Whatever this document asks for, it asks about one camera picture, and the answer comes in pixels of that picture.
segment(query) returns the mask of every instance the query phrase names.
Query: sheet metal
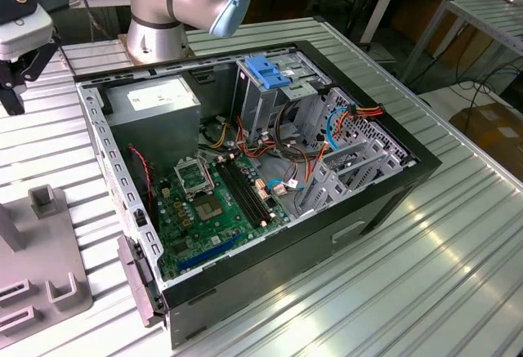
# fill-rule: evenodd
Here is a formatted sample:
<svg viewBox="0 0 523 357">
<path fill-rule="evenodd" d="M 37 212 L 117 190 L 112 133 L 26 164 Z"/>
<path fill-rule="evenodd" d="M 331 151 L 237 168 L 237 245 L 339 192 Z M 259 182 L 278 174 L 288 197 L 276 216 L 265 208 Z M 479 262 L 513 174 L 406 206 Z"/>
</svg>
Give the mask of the sheet metal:
<svg viewBox="0 0 523 357">
<path fill-rule="evenodd" d="M 446 8 L 515 53 L 523 53 L 522 6 L 506 0 L 448 0 Z"/>
<path fill-rule="evenodd" d="M 200 56 L 298 39 L 382 102 L 443 164 L 379 230 L 176 353 L 516 355 L 523 347 L 519 181 L 326 23 L 245 25 L 226 39 L 189 34 Z M 79 73 L 130 65 L 118 41 L 65 50 Z M 65 190 L 94 304 L 2 356 L 170 355 L 162 328 L 141 325 L 116 253 L 121 227 L 59 55 L 24 98 L 28 113 L 0 118 L 0 201 L 44 183 Z"/>
</svg>

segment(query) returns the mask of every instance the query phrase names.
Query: ram slot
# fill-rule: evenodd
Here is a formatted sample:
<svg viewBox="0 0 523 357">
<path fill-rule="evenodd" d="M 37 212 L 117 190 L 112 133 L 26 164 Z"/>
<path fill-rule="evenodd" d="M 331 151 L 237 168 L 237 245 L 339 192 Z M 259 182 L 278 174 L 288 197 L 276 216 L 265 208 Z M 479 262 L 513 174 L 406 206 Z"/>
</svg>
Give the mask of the ram slot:
<svg viewBox="0 0 523 357">
<path fill-rule="evenodd" d="M 252 227 L 257 228 L 262 221 L 270 221 L 269 212 L 262 201 L 254 194 L 244 175 L 233 163 L 222 164 L 217 170 Z"/>
</svg>

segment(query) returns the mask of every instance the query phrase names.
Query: motherboard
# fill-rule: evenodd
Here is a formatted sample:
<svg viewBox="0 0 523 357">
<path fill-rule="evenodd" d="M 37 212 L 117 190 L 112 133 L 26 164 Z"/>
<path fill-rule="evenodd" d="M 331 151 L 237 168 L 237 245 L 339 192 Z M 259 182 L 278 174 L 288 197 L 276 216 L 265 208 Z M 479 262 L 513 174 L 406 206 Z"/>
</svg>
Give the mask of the motherboard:
<svg viewBox="0 0 523 357">
<path fill-rule="evenodd" d="M 243 155 L 179 167 L 153 183 L 159 193 L 159 267 L 173 279 L 289 222 Z M 200 191 L 194 194 L 194 187 Z"/>
</svg>

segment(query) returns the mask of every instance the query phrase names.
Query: white label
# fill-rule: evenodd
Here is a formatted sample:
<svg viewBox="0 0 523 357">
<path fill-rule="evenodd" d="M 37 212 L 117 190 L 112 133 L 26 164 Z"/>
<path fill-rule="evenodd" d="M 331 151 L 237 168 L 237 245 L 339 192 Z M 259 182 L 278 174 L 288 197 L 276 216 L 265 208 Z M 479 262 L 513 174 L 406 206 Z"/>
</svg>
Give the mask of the white label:
<svg viewBox="0 0 523 357">
<path fill-rule="evenodd" d="M 488 120 L 498 120 L 499 116 L 492 110 L 480 110 L 480 113 L 485 116 Z"/>
<path fill-rule="evenodd" d="M 512 130 L 510 127 L 498 127 L 499 131 L 505 135 L 507 138 L 517 138 L 517 132 Z"/>
<path fill-rule="evenodd" d="M 287 185 L 288 185 L 290 188 L 296 188 L 296 187 L 297 187 L 297 180 L 290 179 L 289 181 L 287 181 Z"/>
<path fill-rule="evenodd" d="M 127 98 L 131 101 L 134 110 L 166 104 L 176 104 L 178 109 L 194 105 L 192 93 L 186 90 L 180 79 L 174 79 L 163 85 L 130 91 Z"/>
</svg>

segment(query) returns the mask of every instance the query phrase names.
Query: green motherboard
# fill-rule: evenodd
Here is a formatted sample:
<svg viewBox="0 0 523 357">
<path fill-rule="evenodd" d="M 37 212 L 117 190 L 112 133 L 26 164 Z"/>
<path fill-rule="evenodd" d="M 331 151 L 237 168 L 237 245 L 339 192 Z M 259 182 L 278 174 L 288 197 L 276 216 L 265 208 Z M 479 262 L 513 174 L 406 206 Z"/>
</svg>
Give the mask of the green motherboard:
<svg viewBox="0 0 523 357">
<path fill-rule="evenodd" d="M 289 222 L 285 210 L 270 196 L 259 202 L 270 213 L 270 220 L 266 225 L 265 222 L 253 225 L 252 218 L 249 221 L 235 199 L 238 198 L 233 194 L 237 193 L 236 187 L 226 185 L 219 167 L 215 163 L 207 165 L 214 184 L 212 194 L 200 193 L 191 200 L 187 199 L 176 173 L 154 182 L 155 191 L 159 193 L 158 233 L 164 249 L 159 267 L 165 279 L 173 279 L 191 267 L 200 266 Z M 254 181 L 260 177 L 248 158 L 237 158 L 234 167 L 242 171 L 246 186 L 256 193 Z M 205 180 L 198 168 L 186 168 L 185 172 L 189 173 L 183 177 L 185 188 L 188 182 L 193 185 Z"/>
</svg>

